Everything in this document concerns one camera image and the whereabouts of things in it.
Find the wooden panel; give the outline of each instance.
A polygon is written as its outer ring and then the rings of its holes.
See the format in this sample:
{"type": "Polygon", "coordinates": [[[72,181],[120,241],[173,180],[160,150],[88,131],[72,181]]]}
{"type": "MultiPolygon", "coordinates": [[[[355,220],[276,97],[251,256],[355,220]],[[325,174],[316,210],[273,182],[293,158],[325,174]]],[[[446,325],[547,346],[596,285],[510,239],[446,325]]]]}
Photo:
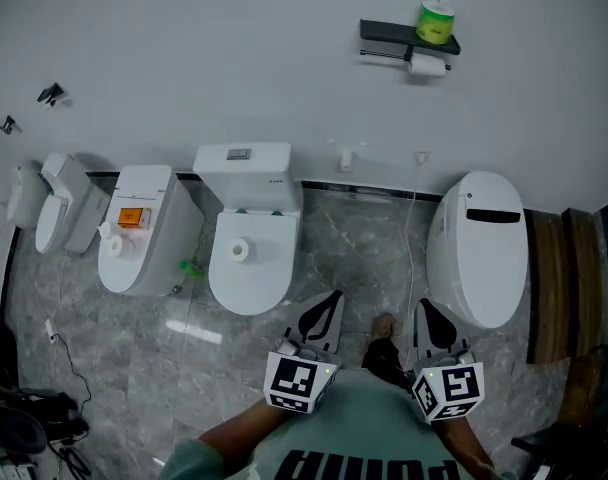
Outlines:
{"type": "Polygon", "coordinates": [[[527,211],[531,322],[526,361],[546,364],[567,356],[568,260],[562,218],[527,211]]]}
{"type": "Polygon", "coordinates": [[[573,427],[583,427],[590,423],[597,400],[603,358],[603,351],[596,350],[587,356],[571,359],[564,400],[557,416],[558,423],[573,427]]]}
{"type": "Polygon", "coordinates": [[[597,233],[591,215],[562,214],[569,264],[568,355],[581,357],[601,344],[602,275],[597,233]]]}

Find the toilet tank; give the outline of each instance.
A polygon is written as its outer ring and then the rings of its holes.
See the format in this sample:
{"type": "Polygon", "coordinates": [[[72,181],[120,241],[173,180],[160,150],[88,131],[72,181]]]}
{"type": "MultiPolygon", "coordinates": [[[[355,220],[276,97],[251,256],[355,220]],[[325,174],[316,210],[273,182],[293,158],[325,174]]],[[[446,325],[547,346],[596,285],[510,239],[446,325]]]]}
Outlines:
{"type": "Polygon", "coordinates": [[[282,143],[201,146],[193,171],[229,210],[297,212],[301,189],[291,178],[291,151],[282,143]]]}

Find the flush button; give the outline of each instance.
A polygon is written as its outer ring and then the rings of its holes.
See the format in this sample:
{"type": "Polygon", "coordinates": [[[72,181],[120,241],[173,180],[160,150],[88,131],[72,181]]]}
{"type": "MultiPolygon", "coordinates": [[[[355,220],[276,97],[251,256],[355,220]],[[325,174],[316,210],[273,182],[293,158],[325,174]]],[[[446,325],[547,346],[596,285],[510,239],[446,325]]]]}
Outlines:
{"type": "Polygon", "coordinates": [[[251,158],[250,149],[229,149],[226,155],[227,160],[248,160],[251,158]]]}

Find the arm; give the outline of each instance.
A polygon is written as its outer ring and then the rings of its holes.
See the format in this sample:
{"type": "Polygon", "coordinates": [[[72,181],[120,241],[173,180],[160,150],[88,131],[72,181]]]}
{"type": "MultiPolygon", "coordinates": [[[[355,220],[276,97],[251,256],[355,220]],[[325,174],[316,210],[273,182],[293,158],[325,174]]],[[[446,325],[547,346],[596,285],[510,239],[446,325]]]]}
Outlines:
{"type": "Polygon", "coordinates": [[[289,411],[260,400],[243,413],[202,434],[200,441],[210,445],[222,457],[226,474],[232,475],[246,465],[260,441],[289,416],[289,411]]]}
{"type": "Polygon", "coordinates": [[[436,421],[432,426],[442,444],[473,478],[497,478],[493,461],[475,437],[466,418],[436,421]]]}

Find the green object on floor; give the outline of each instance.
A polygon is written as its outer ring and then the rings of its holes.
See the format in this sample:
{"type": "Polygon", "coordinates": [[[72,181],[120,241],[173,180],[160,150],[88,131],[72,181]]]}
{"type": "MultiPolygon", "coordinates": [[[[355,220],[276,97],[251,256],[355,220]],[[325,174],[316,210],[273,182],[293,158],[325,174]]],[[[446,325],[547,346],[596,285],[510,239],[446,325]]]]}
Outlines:
{"type": "Polygon", "coordinates": [[[204,279],[204,272],[193,265],[190,261],[180,261],[180,270],[183,270],[187,276],[195,279],[204,279]]]}

